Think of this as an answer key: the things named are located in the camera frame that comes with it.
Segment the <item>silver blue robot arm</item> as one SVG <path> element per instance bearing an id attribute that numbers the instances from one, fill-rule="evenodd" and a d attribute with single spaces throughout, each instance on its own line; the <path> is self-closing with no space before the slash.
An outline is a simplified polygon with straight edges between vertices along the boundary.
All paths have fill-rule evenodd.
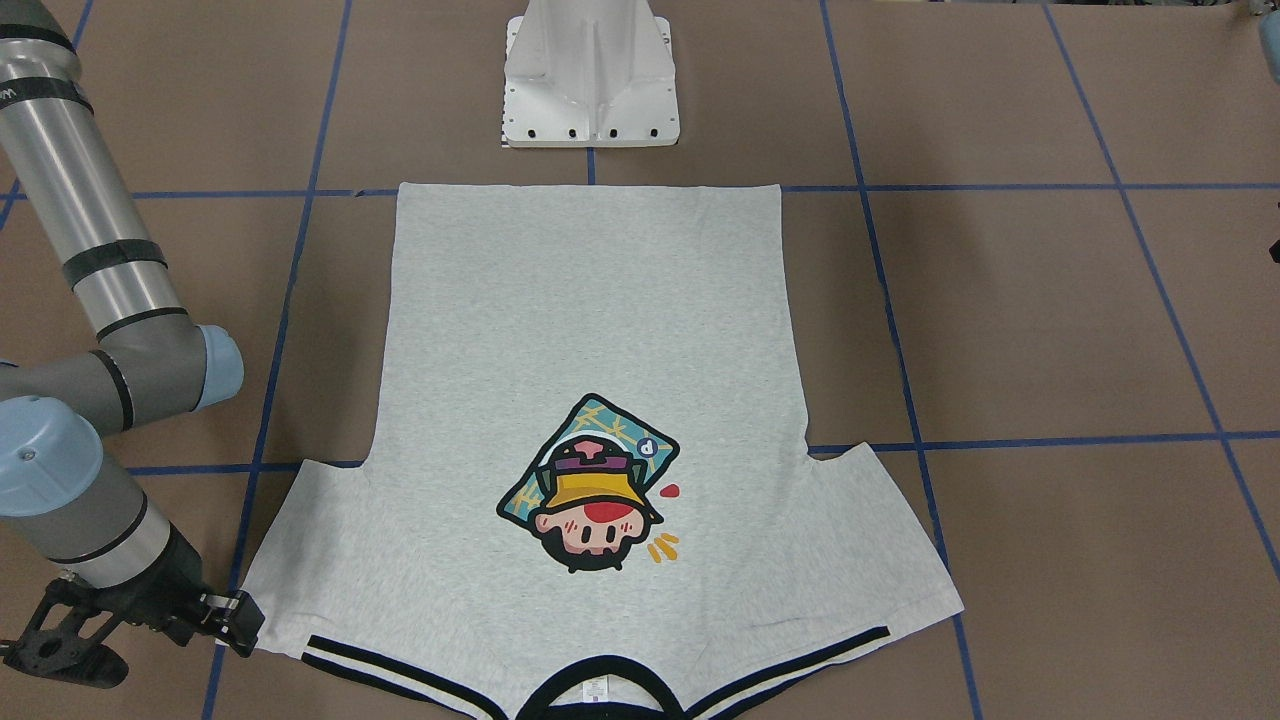
<path id="1" fill-rule="evenodd" d="M 97 341 L 37 366 L 3 364 L 3 525 L 58 568 L 3 664 L 109 689 L 128 675 L 106 641 L 146 626 L 178 646 L 211 637 L 242 657 L 262 611 L 221 593 L 200 553 L 104 439 L 234 397 L 244 364 L 193 322 L 81 87 L 69 35 L 41 1 L 1 9 L 3 150 Z"/>

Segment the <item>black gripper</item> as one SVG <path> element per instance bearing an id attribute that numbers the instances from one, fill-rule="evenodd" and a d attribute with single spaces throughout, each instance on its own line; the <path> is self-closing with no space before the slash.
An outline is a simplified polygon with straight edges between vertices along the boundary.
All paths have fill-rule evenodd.
<path id="1" fill-rule="evenodd" d="M 147 626 L 184 647 L 212 633 L 211 588 L 188 541 L 173 533 L 136 578 L 95 588 L 64 571 L 51 580 L 24 630 L 3 642 L 3 665 L 31 676 L 96 689 L 123 683 L 128 662 L 105 639 L 122 624 Z"/>

